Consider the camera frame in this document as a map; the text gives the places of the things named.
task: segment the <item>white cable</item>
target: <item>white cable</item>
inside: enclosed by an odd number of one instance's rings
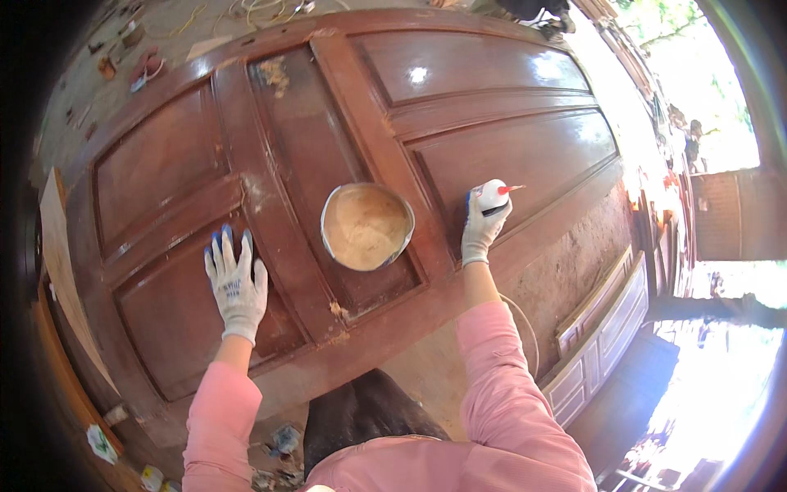
[[[536,338],[536,332],[533,329],[533,325],[530,324],[530,321],[527,319],[527,316],[525,316],[525,313],[523,313],[521,308],[519,306],[517,306],[514,301],[512,301],[511,299],[505,297],[500,292],[498,292],[497,295],[500,296],[500,299],[503,299],[503,301],[507,302],[510,306],[512,306],[514,308],[514,310],[519,314],[519,317],[521,317],[525,321],[525,325],[527,326],[527,330],[530,332],[530,336],[533,338],[533,348],[535,349],[535,353],[536,353],[536,357],[535,357],[536,358],[536,361],[535,361],[536,364],[533,367],[533,371],[530,374],[533,375],[533,379],[536,379],[536,376],[538,375],[538,363],[540,361],[538,360],[539,359],[538,338]]]

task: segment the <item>work glove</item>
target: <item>work glove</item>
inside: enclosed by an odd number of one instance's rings
[[[467,221],[464,223],[462,233],[462,267],[473,261],[483,261],[489,264],[486,255],[489,253],[492,241],[500,234],[505,219],[511,213],[513,205],[511,199],[505,208],[484,217],[478,206],[478,195],[475,188],[467,196]]]
[[[257,327],[268,307],[268,270],[262,260],[255,260],[254,282],[251,281],[252,240],[249,229],[243,232],[237,264],[232,250],[232,230],[228,225],[222,226],[221,237],[213,233],[211,243],[212,248],[205,248],[205,272],[224,319],[221,339],[227,335],[240,335],[255,346]]]

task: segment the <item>glossy varnished wood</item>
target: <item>glossy varnished wood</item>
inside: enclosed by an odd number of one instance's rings
[[[485,17],[343,13],[256,32],[136,95],[65,170],[68,237],[121,397],[159,446],[173,446],[220,342],[202,249],[222,223],[236,242],[251,230],[270,272],[249,372],[264,418],[460,313],[469,187],[527,185],[490,253],[503,283],[620,173],[565,46]],[[376,272],[337,264],[320,238],[329,193],[359,181],[386,184],[416,215],[405,253]]]

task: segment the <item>white plastic bottle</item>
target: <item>white plastic bottle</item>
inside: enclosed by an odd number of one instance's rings
[[[503,183],[502,179],[491,179],[479,187],[473,189],[475,196],[478,197],[478,205],[485,217],[502,210],[508,203],[508,192],[523,188],[509,187]]]

